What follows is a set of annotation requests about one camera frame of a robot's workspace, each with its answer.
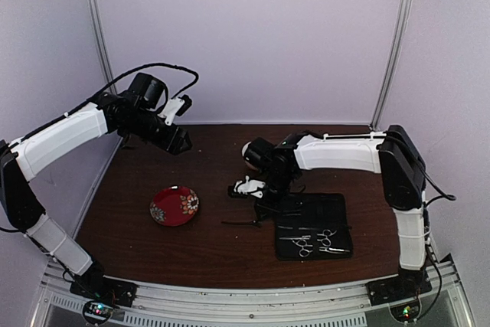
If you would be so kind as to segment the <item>silver hair cutting scissors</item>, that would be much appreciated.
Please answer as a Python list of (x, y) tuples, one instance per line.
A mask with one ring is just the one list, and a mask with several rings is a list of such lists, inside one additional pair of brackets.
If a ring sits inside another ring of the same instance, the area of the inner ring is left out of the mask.
[(324, 229), (323, 231), (317, 233), (316, 241), (318, 242), (318, 251), (330, 254), (351, 254), (349, 249), (337, 247), (332, 244), (332, 237), (336, 235), (336, 233), (337, 231), (331, 231), (329, 229)]

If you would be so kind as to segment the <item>black zippered tool case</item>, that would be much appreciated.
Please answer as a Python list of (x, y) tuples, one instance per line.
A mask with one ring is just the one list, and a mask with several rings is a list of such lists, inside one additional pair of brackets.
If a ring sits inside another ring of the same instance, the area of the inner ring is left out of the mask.
[[(353, 242), (348, 225), (345, 197), (341, 194), (301, 193), (285, 197), (281, 201), (283, 212), (274, 216), (276, 258), (283, 261), (337, 260), (353, 256)], [(329, 229), (337, 231), (332, 244), (347, 248), (351, 254), (330, 254), (319, 252), (316, 234)], [(298, 255), (299, 248), (281, 237), (301, 237), (309, 235), (312, 252), (306, 257)]]

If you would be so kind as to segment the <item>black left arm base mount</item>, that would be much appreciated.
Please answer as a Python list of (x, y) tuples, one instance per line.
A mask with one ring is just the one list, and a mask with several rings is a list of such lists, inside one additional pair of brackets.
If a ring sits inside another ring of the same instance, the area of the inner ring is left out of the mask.
[(110, 306), (131, 307), (136, 297), (135, 283), (101, 275), (75, 275), (70, 286), (72, 294), (104, 302)]

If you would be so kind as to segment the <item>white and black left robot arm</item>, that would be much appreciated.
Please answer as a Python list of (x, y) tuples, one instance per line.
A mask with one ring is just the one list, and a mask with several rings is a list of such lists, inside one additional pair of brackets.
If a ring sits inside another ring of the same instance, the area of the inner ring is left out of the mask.
[(37, 185), (60, 182), (55, 169), (74, 163), (82, 146), (112, 133), (137, 136), (172, 155), (188, 151), (188, 131), (174, 120), (191, 104), (189, 95), (169, 96), (163, 81), (138, 73), (123, 92), (100, 90), (26, 136), (2, 141), (1, 204), (9, 230), (23, 234), (73, 276), (81, 276), (81, 288), (93, 299), (105, 298), (109, 280), (97, 272), (93, 257), (48, 214), (35, 192)]

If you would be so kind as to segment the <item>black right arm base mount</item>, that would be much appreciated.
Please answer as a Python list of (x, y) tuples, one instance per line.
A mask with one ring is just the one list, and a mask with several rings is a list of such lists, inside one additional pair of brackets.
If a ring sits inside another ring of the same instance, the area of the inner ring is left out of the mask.
[(370, 281), (366, 284), (367, 294), (372, 306), (385, 303), (398, 302), (405, 299), (416, 298), (421, 293), (428, 293), (433, 288), (429, 280), (422, 280), (417, 286), (412, 280), (405, 280), (401, 276)]

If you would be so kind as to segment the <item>black hair clip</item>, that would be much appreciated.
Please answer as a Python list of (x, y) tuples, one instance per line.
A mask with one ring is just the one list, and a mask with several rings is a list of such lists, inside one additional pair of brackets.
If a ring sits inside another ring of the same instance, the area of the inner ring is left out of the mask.
[(261, 228), (262, 224), (257, 220), (251, 221), (221, 221), (222, 224), (230, 226), (251, 226), (256, 228)]

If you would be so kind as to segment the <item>silver thinning scissors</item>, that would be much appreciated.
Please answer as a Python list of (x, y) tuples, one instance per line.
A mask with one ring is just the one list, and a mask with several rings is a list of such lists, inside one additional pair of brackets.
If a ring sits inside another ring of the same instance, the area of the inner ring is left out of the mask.
[(311, 237), (309, 235), (301, 237), (281, 237), (280, 240), (292, 242), (299, 248), (298, 255), (301, 258), (306, 258), (312, 252), (312, 245), (309, 243)]

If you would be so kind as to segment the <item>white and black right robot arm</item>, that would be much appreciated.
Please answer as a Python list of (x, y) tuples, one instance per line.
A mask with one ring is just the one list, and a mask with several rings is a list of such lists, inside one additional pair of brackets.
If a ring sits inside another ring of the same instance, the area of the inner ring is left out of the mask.
[(385, 203), (396, 221), (398, 275), (392, 289), (406, 298), (422, 284), (430, 220), (426, 163), (407, 131), (392, 125), (384, 131), (357, 134), (294, 132), (278, 143), (256, 138), (242, 148), (242, 158), (265, 177), (246, 177), (232, 189), (252, 196), (258, 218), (283, 212), (292, 183), (306, 172), (327, 170), (377, 176)]

